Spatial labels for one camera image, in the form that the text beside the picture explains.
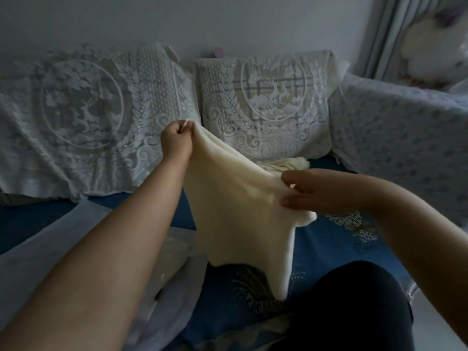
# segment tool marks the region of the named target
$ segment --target purple object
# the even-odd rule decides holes
[[[465,12],[466,6],[447,7],[440,10],[434,16],[436,23],[439,27],[447,28],[453,26],[459,21],[463,13]]]
[[[224,58],[224,52],[223,52],[223,49],[221,49],[220,47],[215,47],[214,50],[213,50],[213,57],[214,58]]]

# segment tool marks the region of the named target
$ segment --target hand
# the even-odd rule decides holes
[[[325,169],[285,171],[281,179],[301,193],[282,198],[283,207],[335,215],[371,208],[386,183],[371,176]]]
[[[161,147],[164,155],[163,160],[176,160],[188,162],[192,154],[192,133],[194,123],[188,121],[170,123],[161,133]]]

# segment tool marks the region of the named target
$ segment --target dark trousers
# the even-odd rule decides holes
[[[295,306],[270,350],[414,350],[412,313],[394,277],[365,261],[325,275]]]

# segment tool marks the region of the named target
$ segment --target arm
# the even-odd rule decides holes
[[[301,192],[284,197],[285,207],[369,214],[430,302],[468,344],[468,234],[416,195],[375,177],[313,169],[288,171],[282,179]]]
[[[182,191],[193,127],[183,123],[163,131],[161,164],[54,267],[0,350],[122,348]]]

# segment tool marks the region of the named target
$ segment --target person's left hand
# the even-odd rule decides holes
[[[161,147],[164,160],[178,160],[188,162],[192,154],[192,133],[194,123],[188,121],[170,123],[161,133]]]

